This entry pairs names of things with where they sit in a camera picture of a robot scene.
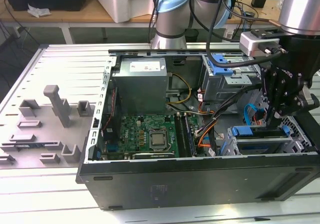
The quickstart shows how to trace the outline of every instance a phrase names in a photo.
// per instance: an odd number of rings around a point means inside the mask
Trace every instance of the motherboard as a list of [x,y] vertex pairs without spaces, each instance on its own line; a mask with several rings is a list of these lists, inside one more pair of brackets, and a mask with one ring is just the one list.
[[[104,151],[111,154],[109,158],[116,157],[117,153],[128,153],[128,157],[131,154],[171,153],[172,157],[179,158],[175,118],[175,115],[122,116],[118,142],[107,142]],[[193,136],[199,128],[198,119],[190,115],[187,121]]]

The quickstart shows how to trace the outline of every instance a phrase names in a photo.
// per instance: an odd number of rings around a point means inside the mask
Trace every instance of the workbench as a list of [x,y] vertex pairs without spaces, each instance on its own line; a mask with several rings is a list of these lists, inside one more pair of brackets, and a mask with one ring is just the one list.
[[[238,44],[229,42],[212,43],[210,49],[219,50],[222,47],[232,49],[236,45]],[[204,50],[205,43],[188,43],[187,47]],[[54,81],[54,75],[48,77],[57,64],[59,68],[56,67],[55,72],[59,72],[59,79],[56,78],[54,83],[58,84],[62,91],[65,90],[61,96],[73,104],[86,95],[85,99],[89,98],[90,103],[95,104],[95,96],[98,95],[96,90],[99,88],[99,85],[95,85],[95,80],[99,80],[97,76],[104,72],[103,64],[99,65],[99,62],[103,63],[109,50],[148,48],[149,45],[143,43],[50,45],[47,48],[40,48],[0,104],[0,138],[10,133],[7,129],[10,123],[17,123],[20,113],[18,107],[22,99],[33,97],[39,100],[40,104],[48,101],[41,99],[40,93],[43,91],[43,85],[52,84]],[[81,72],[83,67],[92,67],[93,63],[96,69],[102,67],[100,73]],[[77,80],[77,75],[81,73],[82,80]],[[313,79],[314,87],[320,83],[319,73],[316,75]],[[92,94],[88,96],[90,86]],[[281,202],[101,211],[86,186],[76,184],[77,170],[77,168],[0,169],[1,223],[82,224],[93,220],[108,224],[256,223],[256,221],[265,221],[264,223],[268,224],[320,223],[319,178],[288,200]]]
[[[250,5],[251,0],[242,0],[245,4]],[[278,20],[280,10],[276,7],[278,0],[266,0],[264,8],[256,8],[259,17],[265,19]],[[55,27],[61,28],[65,43],[73,44],[74,39],[70,28],[101,28],[103,38],[107,38],[106,28],[147,28],[151,15],[143,15],[132,18],[130,21],[115,23],[106,10],[101,6],[98,0],[86,0],[84,7],[80,11],[52,11],[52,15],[36,18],[27,11],[14,11],[9,5],[13,16],[24,27]],[[254,12],[250,7],[244,6],[244,11]],[[0,20],[6,27],[19,27],[19,24],[11,17],[6,10],[4,0],[0,0]],[[240,18],[233,16],[229,19],[223,28],[225,28],[224,37],[230,38],[233,31],[238,27]],[[252,28],[270,27],[265,22],[254,22]]]

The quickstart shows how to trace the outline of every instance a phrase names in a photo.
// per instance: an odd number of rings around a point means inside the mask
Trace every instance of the label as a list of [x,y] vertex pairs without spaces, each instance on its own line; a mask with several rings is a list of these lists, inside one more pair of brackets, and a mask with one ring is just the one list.
[[225,135],[223,133],[218,133],[217,137],[215,139],[216,140],[224,140],[225,139]]
[[130,72],[160,72],[160,61],[132,61]]
[[199,102],[203,102],[204,101],[204,99],[203,99],[203,95],[202,94],[198,94],[198,101]]
[[210,156],[212,156],[212,157],[215,157],[215,156],[216,156],[215,151],[212,150],[211,147],[209,148],[209,154],[210,154]]
[[16,148],[29,148],[29,145],[15,145]]

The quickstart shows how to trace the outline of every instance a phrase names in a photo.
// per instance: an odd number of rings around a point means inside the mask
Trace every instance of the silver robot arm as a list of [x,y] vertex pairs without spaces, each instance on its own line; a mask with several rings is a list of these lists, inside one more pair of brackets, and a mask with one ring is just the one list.
[[[176,8],[163,8],[173,0],[160,0],[158,4],[156,17],[156,34],[151,41],[152,49],[186,49],[185,31],[197,25],[193,19],[189,0]],[[217,11],[218,0],[191,0],[194,13],[198,19],[209,28],[211,20]],[[224,7],[219,10],[218,24],[222,19],[223,24],[226,21],[226,15],[229,12]]]

